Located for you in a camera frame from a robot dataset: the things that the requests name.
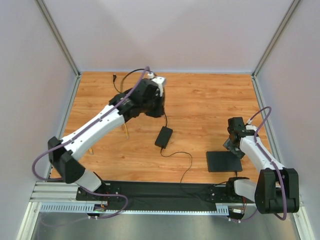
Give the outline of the black network switch box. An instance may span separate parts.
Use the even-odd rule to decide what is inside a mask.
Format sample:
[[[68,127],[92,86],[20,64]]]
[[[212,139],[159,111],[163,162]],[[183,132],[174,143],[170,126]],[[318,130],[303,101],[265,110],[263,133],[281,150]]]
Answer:
[[[209,173],[242,172],[241,160],[230,151],[207,151]]]

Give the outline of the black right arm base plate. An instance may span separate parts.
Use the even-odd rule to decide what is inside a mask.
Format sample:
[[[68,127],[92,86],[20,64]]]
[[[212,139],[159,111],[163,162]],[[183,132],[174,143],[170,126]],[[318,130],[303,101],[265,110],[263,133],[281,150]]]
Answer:
[[[213,185],[209,188],[209,199],[214,203],[241,203],[241,196],[229,193],[225,185]]]

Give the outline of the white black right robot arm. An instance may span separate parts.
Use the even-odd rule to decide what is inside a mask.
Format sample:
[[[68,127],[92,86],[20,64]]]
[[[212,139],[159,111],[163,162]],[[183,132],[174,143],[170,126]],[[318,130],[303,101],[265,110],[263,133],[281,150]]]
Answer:
[[[247,177],[229,178],[228,192],[254,202],[261,214],[298,212],[298,172],[276,160],[263,145],[256,126],[245,123],[242,117],[232,117],[227,122],[229,137],[224,147],[240,159],[247,156],[259,173],[257,182]]]

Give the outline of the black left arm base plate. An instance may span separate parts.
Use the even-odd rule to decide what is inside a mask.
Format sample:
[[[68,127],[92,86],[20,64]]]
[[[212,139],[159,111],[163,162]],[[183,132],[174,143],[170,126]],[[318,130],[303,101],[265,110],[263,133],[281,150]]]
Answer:
[[[102,195],[118,195],[121,193],[119,184],[107,184],[105,190],[96,190],[95,194],[89,193],[82,187],[78,187],[75,199],[77,201],[112,201],[118,202],[121,200],[119,196],[102,196]]]

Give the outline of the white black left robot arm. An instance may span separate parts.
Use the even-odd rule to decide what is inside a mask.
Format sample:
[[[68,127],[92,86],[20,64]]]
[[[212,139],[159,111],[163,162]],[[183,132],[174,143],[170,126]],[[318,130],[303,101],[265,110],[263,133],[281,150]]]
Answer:
[[[75,183],[93,193],[105,194],[106,184],[79,160],[101,138],[141,113],[160,118],[164,115],[165,77],[141,79],[133,88],[116,94],[91,120],[73,133],[48,141],[49,161],[66,184]]]

